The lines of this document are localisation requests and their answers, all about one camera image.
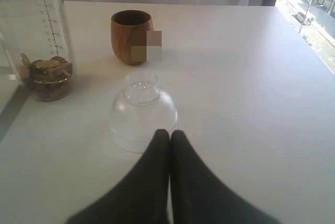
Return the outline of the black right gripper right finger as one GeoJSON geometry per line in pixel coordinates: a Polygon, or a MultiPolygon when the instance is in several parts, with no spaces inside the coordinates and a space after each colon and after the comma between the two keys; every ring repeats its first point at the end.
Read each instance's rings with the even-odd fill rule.
{"type": "Polygon", "coordinates": [[[202,161],[186,134],[171,135],[174,223],[278,223],[226,186],[202,161]]]}

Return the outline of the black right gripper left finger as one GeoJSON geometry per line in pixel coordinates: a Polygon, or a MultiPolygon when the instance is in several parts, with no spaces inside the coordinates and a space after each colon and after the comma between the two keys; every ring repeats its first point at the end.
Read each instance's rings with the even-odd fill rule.
{"type": "Polygon", "coordinates": [[[67,223],[168,223],[169,171],[170,137],[159,129],[128,174],[67,223]]]}

